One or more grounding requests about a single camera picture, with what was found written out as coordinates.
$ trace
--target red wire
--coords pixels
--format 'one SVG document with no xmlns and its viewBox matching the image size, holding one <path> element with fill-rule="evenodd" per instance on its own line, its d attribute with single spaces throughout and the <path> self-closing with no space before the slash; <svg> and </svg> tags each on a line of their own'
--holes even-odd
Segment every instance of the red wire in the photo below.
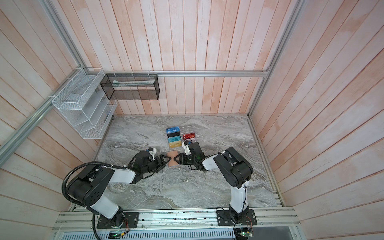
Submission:
<svg viewBox="0 0 384 240">
<path fill-rule="evenodd" d="M 249 218 L 249 217 L 247 217 L 248 219 L 249 219 L 249 221 L 251 222 L 251 230 L 252 230 L 252 232 L 253 232 L 253 225 L 252 225 L 252 220 Z"/>
</svg>

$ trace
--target wire mesh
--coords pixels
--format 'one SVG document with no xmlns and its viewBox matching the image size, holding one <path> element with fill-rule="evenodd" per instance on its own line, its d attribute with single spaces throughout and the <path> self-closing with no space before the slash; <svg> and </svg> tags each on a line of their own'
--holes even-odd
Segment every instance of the wire mesh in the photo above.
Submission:
<svg viewBox="0 0 384 240">
<path fill-rule="evenodd" d="M 83 138 L 101 139 L 117 106 L 96 90 L 103 77 L 103 70 L 89 75 L 80 69 L 52 101 Z"/>
<path fill-rule="evenodd" d="M 109 100 L 159 99 L 156 74 L 106 74 L 100 84 Z"/>
</svg>

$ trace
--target black cable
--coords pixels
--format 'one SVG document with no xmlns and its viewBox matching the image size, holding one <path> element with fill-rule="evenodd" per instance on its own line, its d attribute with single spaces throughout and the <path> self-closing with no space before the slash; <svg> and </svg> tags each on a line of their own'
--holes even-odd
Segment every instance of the black cable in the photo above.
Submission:
<svg viewBox="0 0 384 240">
<path fill-rule="evenodd" d="M 116 168 L 116 169 L 126 169 L 126 167 L 121 167 L 121 166 L 116 166 L 116 165 L 112 165 L 112 164 L 109 164 L 109 163 L 105 163 L 105 162 L 86 162 L 86 163 L 83 163 L 77 167 L 75 167 L 74 169 L 72 169 L 68 174 L 67 176 L 65 176 L 64 180 L 63 180 L 63 183 L 61 184 L 61 192 L 63 193 L 63 196 L 65 197 L 65 199 L 67 199 L 68 201 L 70 201 L 71 203 L 74 203 L 74 204 L 77 204 L 77 205 L 80 205 L 82 207 L 85 207 L 87 208 L 87 206 L 85 204 L 83 204 L 82 202 L 80 201 L 77 201 L 76 199 L 72 198 L 71 196 L 69 196 L 68 192 L 67 192 L 67 182 L 68 182 L 68 179 L 72 176 L 72 174 L 74 172 L 76 172 L 77 170 L 79 170 L 80 168 L 83 168 L 83 167 L 86 167 L 86 166 L 89 166 L 89 165 L 101 165 L 101 166 L 106 166 L 106 167 L 113 167 L 113 168 Z M 93 216 L 92 216 L 92 229 L 93 229 L 93 233 L 95 234 L 95 237 L 97 240 L 101 240 L 99 238 L 99 236 L 97 235 L 96 233 L 96 227 L 95 227 L 95 213 L 93 213 Z"/>
<path fill-rule="evenodd" d="M 92 215 L 92 229 L 93 229 L 93 234 L 95 235 L 96 239 L 97 240 L 101 240 L 99 238 L 99 235 L 97 235 L 97 232 L 96 232 L 96 227 L 95 227 L 95 214 Z"/>
</svg>

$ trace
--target black mounting plate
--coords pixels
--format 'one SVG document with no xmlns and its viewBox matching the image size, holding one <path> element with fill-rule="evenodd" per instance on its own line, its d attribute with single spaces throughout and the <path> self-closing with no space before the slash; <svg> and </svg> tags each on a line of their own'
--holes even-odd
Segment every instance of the black mounting plate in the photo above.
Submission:
<svg viewBox="0 0 384 240">
<path fill-rule="evenodd" d="M 128 226 L 129 228 L 136 228 L 137 227 L 137 221 L 139 219 L 139 213 L 138 212 L 124 212 L 124 219 L 128 219 Z M 111 224 L 103 220 L 102 218 L 100 221 L 97 223 L 97 228 L 98 229 L 109 229 L 113 228 Z M 125 223 L 122 224 L 121 228 L 125 229 Z"/>
<path fill-rule="evenodd" d="M 217 225 L 219 225 L 219 226 L 233 226 L 234 223 L 232 222 L 231 216 L 229 213 L 230 213 L 229 210 L 217 210 L 216 211 Z M 242 225 L 247 225 L 247 223 L 248 223 L 248 225 L 251 226 L 251 222 L 249 221 L 249 219 L 247 217 L 249 217 L 249 219 L 251 219 L 252 225 L 257 225 L 255 211 L 253 211 L 252 209 L 248 210 L 247 214 L 243 218 L 244 222 Z"/>
</svg>

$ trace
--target black mesh basket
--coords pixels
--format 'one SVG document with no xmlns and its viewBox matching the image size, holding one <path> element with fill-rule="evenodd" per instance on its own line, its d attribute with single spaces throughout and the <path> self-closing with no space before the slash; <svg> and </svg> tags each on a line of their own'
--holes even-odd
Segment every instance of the black mesh basket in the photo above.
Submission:
<svg viewBox="0 0 384 240">
<path fill-rule="evenodd" d="M 156 74 L 105 74 L 100 83 L 109 100 L 158 100 Z"/>
</svg>

